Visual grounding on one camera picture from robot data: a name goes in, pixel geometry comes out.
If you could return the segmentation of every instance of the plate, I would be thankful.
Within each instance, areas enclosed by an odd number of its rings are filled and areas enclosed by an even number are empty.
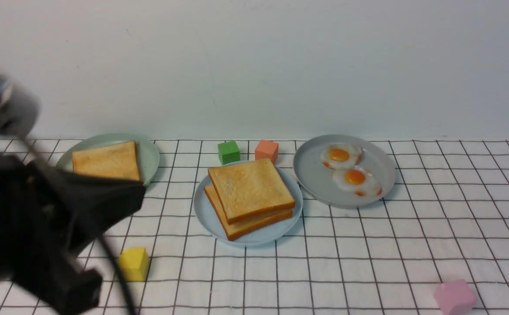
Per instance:
[[[108,133],[88,138],[71,147],[70,150],[67,150],[66,153],[60,157],[56,166],[65,170],[73,171],[72,152],[116,145],[126,141],[136,142],[137,159],[141,179],[144,185],[148,186],[159,167],[159,149],[153,141],[141,134]]]
[[[249,161],[238,161],[233,163],[225,164],[225,166],[246,163]],[[214,208],[212,207],[210,200],[206,196],[204,192],[204,187],[211,185],[212,181],[209,176],[206,176],[196,187],[196,192],[194,194],[194,213],[196,214],[196,218],[200,221],[200,224],[210,233],[213,237],[219,239],[220,241],[235,245],[235,246],[257,246],[262,245],[268,242],[273,242],[276,239],[282,237],[291,228],[294,227],[295,223],[301,216],[302,208],[303,208],[303,196],[301,195],[301,189],[299,188],[299,184],[284,170],[276,167],[280,177],[284,181],[286,187],[291,193],[293,199],[295,199],[295,208],[293,209],[293,217],[288,220],[280,221],[278,223],[274,223],[269,225],[268,227],[263,227],[260,230],[256,230],[247,235],[243,235],[242,237],[236,239],[235,241],[229,241],[227,236],[225,235],[225,231],[221,226],[221,223],[218,219],[218,215],[216,214]]]
[[[378,179],[383,191],[378,196],[360,197],[340,190],[332,181],[332,170],[322,164],[321,153],[334,143],[361,146],[363,154],[358,165],[369,169]],[[344,134],[327,134],[312,138],[295,152],[293,168],[299,183],[318,201],[338,208],[354,209],[383,198],[396,181],[393,160],[378,146],[360,138]]]

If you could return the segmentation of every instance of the orange cube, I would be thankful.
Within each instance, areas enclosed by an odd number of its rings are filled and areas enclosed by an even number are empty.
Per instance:
[[[278,158],[278,143],[261,140],[256,149],[254,150],[254,159],[266,159],[269,158],[272,161],[272,164],[276,163],[276,159]]]

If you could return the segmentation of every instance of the green plate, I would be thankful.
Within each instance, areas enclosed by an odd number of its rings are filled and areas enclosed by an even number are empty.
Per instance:
[[[56,163],[56,166],[72,171],[72,152],[96,149],[98,147],[116,145],[127,141],[136,142],[138,166],[140,168],[142,182],[145,186],[148,186],[159,167],[159,149],[153,141],[141,134],[108,133],[88,138],[71,147],[70,150],[63,154]]]

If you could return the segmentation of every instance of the bread slice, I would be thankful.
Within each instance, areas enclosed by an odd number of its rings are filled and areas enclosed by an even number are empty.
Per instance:
[[[270,159],[210,168],[208,175],[228,224],[295,207],[295,199]]]
[[[206,195],[210,200],[212,207],[214,207],[214,210],[218,215],[218,219],[221,222],[221,226],[223,227],[223,231],[225,231],[225,235],[227,235],[227,239],[229,241],[235,241],[236,239],[242,237],[243,235],[247,235],[258,229],[268,227],[271,224],[287,220],[293,217],[292,209],[276,210],[271,211],[270,213],[262,213],[256,215],[255,217],[251,217],[238,223],[228,224],[227,220],[225,219],[225,214],[223,208],[221,207],[221,203],[219,201],[218,194],[214,189],[214,186],[212,185],[205,186],[204,191],[206,192]]]
[[[72,164],[80,175],[141,181],[134,141],[72,152]]]

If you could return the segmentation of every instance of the yellow cube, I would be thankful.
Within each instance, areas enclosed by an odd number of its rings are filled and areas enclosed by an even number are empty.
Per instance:
[[[132,247],[122,252],[119,266],[128,282],[146,281],[149,268],[149,257],[143,247]]]

